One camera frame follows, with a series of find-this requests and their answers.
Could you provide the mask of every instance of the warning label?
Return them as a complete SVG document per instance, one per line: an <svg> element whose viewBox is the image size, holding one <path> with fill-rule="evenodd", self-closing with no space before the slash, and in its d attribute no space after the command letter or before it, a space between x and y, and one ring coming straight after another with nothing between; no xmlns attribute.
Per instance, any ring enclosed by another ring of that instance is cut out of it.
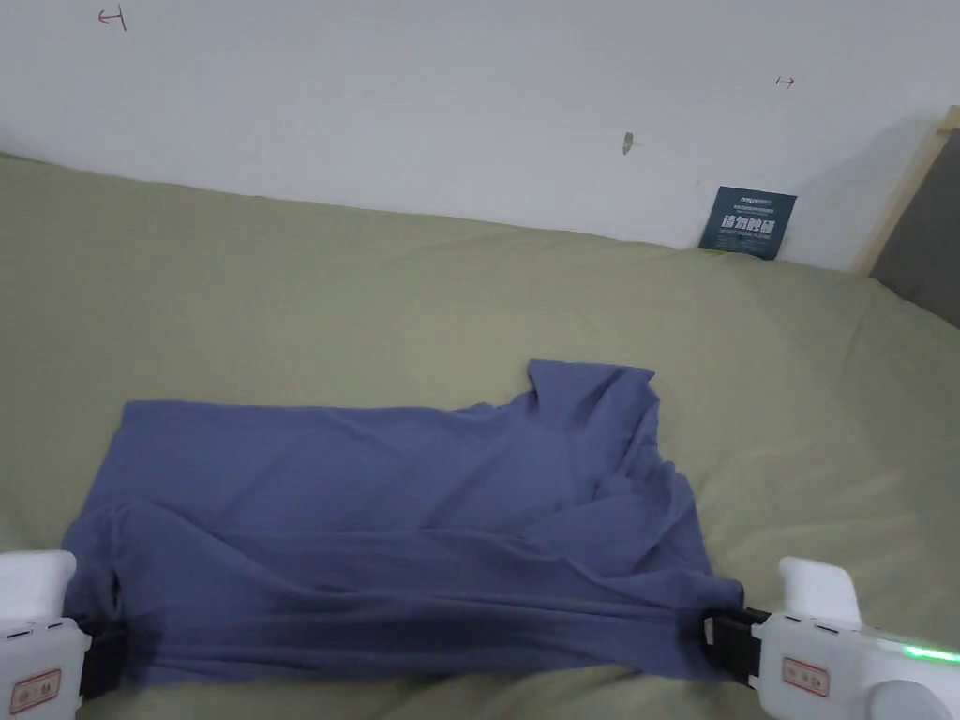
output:
<svg viewBox="0 0 960 720"><path fill-rule="evenodd" d="M13 686L10 698L10 714L16 715L38 705L49 703L60 694L61 670L51 670L42 675L21 680Z"/></svg>

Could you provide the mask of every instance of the wrinkled fabric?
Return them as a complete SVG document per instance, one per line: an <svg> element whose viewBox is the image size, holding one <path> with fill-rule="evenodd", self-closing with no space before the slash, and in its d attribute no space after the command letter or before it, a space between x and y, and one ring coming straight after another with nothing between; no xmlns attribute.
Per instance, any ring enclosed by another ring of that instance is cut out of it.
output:
<svg viewBox="0 0 960 720"><path fill-rule="evenodd" d="M507 405L128 403L63 547L70 615L136 684L522 674L716 679L693 493L651 372L535 360Z"/></svg>

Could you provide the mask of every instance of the red pencil mark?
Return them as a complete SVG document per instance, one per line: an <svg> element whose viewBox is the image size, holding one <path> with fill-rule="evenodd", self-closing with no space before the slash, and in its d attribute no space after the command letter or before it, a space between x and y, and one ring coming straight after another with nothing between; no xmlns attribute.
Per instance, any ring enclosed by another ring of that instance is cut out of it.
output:
<svg viewBox="0 0 960 720"><path fill-rule="evenodd" d="M120 20L120 24L123 25L123 32L127 31L127 21L123 19L123 10L117 5L117 14L116 15L107 15L105 14L106 10L101 10L100 14L97 15L97 19L100 20L104 25L109 25L110 20Z"/></svg>

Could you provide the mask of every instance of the gray headboard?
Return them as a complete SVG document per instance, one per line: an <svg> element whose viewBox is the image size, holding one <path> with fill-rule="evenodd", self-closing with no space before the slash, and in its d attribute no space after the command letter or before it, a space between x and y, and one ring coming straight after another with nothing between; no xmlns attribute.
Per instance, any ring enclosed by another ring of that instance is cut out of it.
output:
<svg viewBox="0 0 960 720"><path fill-rule="evenodd" d="M954 111L936 133L935 154L878 249L870 270L905 300L960 327L960 123Z"/></svg>

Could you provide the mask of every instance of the bed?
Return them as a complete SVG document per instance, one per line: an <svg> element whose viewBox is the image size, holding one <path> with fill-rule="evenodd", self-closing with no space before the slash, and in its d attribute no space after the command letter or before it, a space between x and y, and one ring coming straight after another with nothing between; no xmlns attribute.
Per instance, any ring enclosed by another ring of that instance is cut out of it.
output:
<svg viewBox="0 0 960 720"><path fill-rule="evenodd" d="M0 159L3 549L59 545L130 398L503 402L533 357L648 368L717 573L848 568L867 622L960 645L960 330L865 276L582 234L242 198ZM183 685L83 718L759 718L596 668Z"/></svg>

